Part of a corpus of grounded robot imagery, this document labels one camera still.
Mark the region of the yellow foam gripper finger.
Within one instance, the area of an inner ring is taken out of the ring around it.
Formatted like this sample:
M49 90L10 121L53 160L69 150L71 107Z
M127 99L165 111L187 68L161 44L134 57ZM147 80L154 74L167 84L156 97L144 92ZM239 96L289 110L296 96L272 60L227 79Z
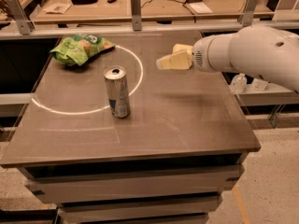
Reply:
M163 56L156 61L160 70L188 70L192 66L191 54L186 50Z

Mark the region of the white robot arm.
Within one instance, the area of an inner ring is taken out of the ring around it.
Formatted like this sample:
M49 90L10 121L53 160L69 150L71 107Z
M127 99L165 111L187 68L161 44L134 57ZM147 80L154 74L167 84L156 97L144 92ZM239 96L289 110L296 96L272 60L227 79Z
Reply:
M269 26L210 35L194 45L176 44L156 61L160 70L243 73L299 92L299 35Z

